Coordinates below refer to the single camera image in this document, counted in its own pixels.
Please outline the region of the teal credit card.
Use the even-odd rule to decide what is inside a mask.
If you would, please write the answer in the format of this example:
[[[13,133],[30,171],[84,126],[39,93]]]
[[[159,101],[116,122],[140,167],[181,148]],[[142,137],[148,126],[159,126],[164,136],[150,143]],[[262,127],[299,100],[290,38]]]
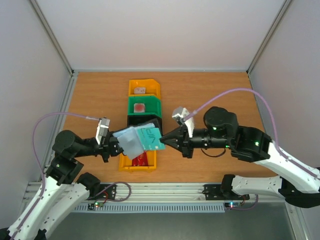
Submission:
[[[159,128],[140,128],[137,130],[138,138],[145,151],[159,151],[164,150],[166,147],[160,141],[162,137]]]

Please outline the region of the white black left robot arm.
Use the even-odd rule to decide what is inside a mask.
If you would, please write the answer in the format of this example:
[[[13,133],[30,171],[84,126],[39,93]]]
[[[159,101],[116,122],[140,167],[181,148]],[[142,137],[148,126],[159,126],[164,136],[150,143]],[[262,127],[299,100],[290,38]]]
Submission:
[[[39,190],[20,217],[0,230],[2,240],[46,240],[68,214],[86,199],[96,199],[101,193],[101,181],[86,172],[79,174],[83,164],[78,157],[109,157],[123,152],[112,133],[99,142],[82,139],[70,130],[61,131],[52,147],[54,158],[44,174]]]

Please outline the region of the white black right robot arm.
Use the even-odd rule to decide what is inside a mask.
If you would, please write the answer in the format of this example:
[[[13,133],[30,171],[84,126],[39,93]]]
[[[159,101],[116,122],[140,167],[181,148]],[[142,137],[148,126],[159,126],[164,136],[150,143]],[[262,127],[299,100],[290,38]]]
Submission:
[[[238,124],[235,113],[211,107],[203,116],[205,128],[193,129],[191,124],[165,134],[161,143],[192,158],[194,149],[230,150],[232,157],[270,169],[273,177],[243,177],[226,174],[220,184],[206,184],[202,193],[207,200],[247,200],[249,195],[273,196],[300,207],[320,204],[320,170],[310,167],[278,148],[272,138],[255,127]]]

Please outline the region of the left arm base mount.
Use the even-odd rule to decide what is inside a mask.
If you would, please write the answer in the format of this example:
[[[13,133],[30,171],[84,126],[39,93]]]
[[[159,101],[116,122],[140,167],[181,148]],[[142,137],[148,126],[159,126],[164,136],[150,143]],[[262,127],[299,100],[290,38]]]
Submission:
[[[115,200],[117,185],[116,184],[100,184],[95,195],[90,196],[88,200]]]

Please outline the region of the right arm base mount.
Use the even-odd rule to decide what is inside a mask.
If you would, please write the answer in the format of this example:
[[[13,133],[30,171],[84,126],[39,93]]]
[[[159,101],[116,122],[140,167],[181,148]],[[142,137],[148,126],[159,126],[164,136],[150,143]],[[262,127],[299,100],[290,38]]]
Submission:
[[[205,196],[207,201],[215,200],[249,200],[250,196],[248,194],[238,195],[234,192],[223,193],[221,191],[221,184],[205,184],[203,186],[202,194]]]

